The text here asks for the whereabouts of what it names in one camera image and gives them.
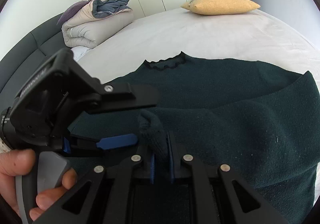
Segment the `person's left hand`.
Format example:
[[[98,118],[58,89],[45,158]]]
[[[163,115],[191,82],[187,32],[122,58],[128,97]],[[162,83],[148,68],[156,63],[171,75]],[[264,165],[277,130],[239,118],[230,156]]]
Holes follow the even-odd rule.
[[[19,213],[15,177],[27,175],[35,164],[35,152],[31,149],[12,150],[1,154],[1,196],[8,205]],[[35,221],[50,208],[62,195],[76,184],[77,173],[69,169],[62,178],[61,186],[44,190],[36,197],[37,206],[30,210],[30,218]]]

